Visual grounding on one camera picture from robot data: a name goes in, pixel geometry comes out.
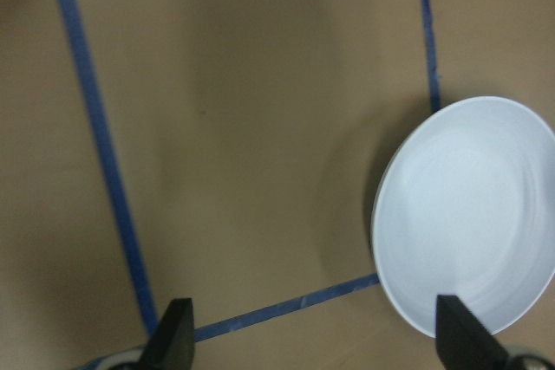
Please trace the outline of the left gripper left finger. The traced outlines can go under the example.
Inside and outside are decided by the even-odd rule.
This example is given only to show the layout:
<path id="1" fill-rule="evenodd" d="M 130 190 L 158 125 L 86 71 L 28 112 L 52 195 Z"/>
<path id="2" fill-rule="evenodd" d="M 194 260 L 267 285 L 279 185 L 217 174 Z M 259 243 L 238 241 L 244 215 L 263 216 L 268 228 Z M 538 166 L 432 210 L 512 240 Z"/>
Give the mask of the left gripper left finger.
<path id="1" fill-rule="evenodd" d="M 153 336 L 143 350 L 139 369 L 191 369 L 195 355 L 193 301 L 170 301 Z"/>

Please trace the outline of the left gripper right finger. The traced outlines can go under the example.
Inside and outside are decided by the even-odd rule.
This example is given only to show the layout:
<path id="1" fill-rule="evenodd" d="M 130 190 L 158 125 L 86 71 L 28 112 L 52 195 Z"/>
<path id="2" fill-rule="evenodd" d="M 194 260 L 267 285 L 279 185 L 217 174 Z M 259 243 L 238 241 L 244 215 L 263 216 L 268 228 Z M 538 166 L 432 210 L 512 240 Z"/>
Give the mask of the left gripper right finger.
<path id="1" fill-rule="evenodd" d="M 435 349 L 445 369 L 520 369 L 457 295 L 437 295 Z"/>

